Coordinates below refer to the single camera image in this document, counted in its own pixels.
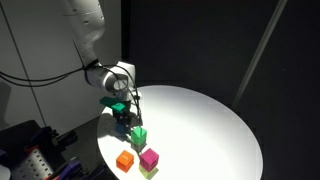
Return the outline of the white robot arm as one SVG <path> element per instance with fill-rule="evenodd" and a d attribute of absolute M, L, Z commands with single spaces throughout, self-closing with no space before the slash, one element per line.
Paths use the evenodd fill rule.
<path fill-rule="evenodd" d="M 141 126 L 136 67 L 121 60 L 106 64 L 97 50 L 105 32 L 105 15 L 99 0 L 62 0 L 62 3 L 86 82 L 106 93 L 102 104 L 112 110 L 120 127 L 127 130 Z"/>

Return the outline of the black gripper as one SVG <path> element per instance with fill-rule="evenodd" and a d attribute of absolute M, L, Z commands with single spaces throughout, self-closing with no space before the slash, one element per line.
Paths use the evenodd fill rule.
<path fill-rule="evenodd" d="M 116 126 L 124 124 L 125 130 L 130 130 L 131 118 L 127 112 L 112 111 L 113 117 L 116 119 Z"/>

